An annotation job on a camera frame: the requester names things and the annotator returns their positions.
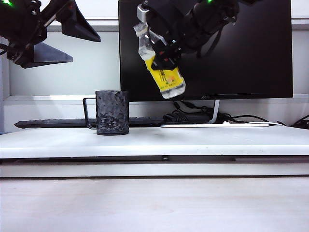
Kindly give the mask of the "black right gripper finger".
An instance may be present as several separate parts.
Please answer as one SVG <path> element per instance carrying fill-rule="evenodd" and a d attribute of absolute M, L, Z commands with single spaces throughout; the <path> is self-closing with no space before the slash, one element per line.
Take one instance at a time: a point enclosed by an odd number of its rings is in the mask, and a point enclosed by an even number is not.
<path fill-rule="evenodd" d="M 153 45 L 155 57 L 152 61 L 151 68 L 153 70 L 174 70 L 178 67 L 181 59 L 181 50 L 178 47 L 167 44 L 158 40 Z"/>
<path fill-rule="evenodd" d="M 157 34 L 155 34 L 151 31 L 151 28 L 150 28 L 149 25 L 147 25 L 147 37 L 148 37 L 149 44 L 150 44 L 151 48 L 159 48 L 160 38 L 158 37 Z"/>

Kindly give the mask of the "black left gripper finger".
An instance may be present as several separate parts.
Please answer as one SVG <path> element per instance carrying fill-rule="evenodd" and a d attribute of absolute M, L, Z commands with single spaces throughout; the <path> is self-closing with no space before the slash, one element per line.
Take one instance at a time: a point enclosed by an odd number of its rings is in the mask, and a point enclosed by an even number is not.
<path fill-rule="evenodd" d="M 72 56 L 45 43 L 38 43 L 24 52 L 21 67 L 27 69 L 70 62 L 73 62 Z"/>
<path fill-rule="evenodd" d="M 61 23 L 64 35 L 101 42 L 100 36 L 86 21 L 74 0 L 69 0 L 64 4 L 60 11 L 57 12 L 56 20 Z"/>

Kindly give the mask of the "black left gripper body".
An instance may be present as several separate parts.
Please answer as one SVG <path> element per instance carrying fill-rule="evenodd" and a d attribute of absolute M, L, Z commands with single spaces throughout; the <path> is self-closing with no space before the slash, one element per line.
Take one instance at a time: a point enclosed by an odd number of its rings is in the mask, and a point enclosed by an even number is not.
<path fill-rule="evenodd" d="M 40 7 L 1 7 L 0 36 L 9 42 L 0 54 L 21 66 L 24 52 L 47 38 Z"/>

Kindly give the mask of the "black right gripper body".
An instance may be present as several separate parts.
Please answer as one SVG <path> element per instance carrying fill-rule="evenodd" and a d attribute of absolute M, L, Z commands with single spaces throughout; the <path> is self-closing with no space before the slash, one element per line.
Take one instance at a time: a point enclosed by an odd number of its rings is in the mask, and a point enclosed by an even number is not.
<path fill-rule="evenodd" d="M 200 20 L 197 0 L 187 14 L 180 10 L 179 0 L 149 0 L 147 22 L 158 17 L 167 28 L 170 39 L 162 39 L 153 44 L 156 57 L 180 57 L 182 53 L 196 53 L 200 57 Z"/>

